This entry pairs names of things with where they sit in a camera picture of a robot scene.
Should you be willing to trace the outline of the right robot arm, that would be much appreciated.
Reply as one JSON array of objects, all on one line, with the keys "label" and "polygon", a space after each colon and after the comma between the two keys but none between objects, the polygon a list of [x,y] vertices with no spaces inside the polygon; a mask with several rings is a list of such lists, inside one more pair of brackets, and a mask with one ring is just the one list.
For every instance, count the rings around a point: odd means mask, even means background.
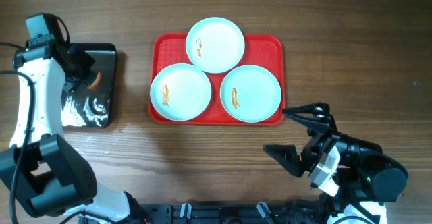
[{"label": "right robot arm", "polygon": [[308,175],[317,201],[286,203],[286,223],[386,223],[385,203],[395,202],[408,181],[406,168],[380,145],[341,133],[327,103],[283,109],[307,128],[302,152],[294,145],[268,144],[263,151],[290,175]]}]

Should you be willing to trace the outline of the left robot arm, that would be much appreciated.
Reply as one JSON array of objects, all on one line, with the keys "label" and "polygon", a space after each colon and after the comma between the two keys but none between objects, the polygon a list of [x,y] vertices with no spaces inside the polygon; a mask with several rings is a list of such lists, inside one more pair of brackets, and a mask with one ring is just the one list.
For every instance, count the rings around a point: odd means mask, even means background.
[{"label": "left robot arm", "polygon": [[39,13],[26,19],[30,38],[17,47],[11,74],[20,81],[15,132],[1,153],[1,181],[9,189],[9,213],[77,217],[81,223],[150,223],[151,216],[127,192],[97,183],[90,164],[64,138],[66,96],[86,96],[102,81],[100,63],[115,69],[111,43],[72,43],[64,21]]}]

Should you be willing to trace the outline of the green orange sponge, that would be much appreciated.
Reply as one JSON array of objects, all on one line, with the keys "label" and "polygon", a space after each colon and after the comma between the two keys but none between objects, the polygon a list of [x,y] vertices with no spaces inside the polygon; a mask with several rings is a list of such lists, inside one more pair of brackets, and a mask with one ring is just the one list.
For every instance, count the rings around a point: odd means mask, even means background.
[{"label": "green orange sponge", "polygon": [[101,78],[101,72],[91,71],[86,78],[87,89],[94,90],[99,85]]}]

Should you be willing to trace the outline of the white plate top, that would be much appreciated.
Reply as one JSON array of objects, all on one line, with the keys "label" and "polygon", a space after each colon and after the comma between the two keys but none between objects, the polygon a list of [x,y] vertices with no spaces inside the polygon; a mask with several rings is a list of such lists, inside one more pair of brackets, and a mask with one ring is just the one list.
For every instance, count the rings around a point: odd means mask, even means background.
[{"label": "white plate top", "polygon": [[210,17],[193,25],[185,48],[193,65],[204,72],[220,74],[239,64],[245,52],[245,38],[232,21]]}]

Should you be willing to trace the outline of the white plate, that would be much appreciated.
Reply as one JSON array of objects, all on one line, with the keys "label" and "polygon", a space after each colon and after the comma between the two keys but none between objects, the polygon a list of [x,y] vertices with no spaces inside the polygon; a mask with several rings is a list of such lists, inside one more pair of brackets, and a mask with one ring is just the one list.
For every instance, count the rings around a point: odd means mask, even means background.
[{"label": "white plate", "polygon": [[212,96],[208,76],[194,65],[177,63],[162,69],[153,79],[151,104],[171,121],[188,121],[207,108]]},{"label": "white plate", "polygon": [[219,95],[223,108],[234,119],[258,123],[277,111],[282,91],[269,70],[257,65],[242,65],[224,77]]},{"label": "white plate", "polygon": [[193,25],[185,48],[193,65],[204,72],[220,74],[239,64],[245,52],[245,38],[232,21],[210,17]]}]

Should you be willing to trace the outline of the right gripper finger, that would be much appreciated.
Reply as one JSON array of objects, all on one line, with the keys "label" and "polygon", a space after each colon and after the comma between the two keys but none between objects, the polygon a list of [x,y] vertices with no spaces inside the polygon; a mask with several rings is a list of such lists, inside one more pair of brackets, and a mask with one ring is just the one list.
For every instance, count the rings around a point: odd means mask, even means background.
[{"label": "right gripper finger", "polygon": [[282,113],[287,118],[306,126],[308,133],[327,133],[338,130],[327,103],[319,102],[299,107],[288,107],[282,109]]},{"label": "right gripper finger", "polygon": [[263,151],[274,158],[290,175],[302,177],[304,169],[294,145],[263,145]]}]

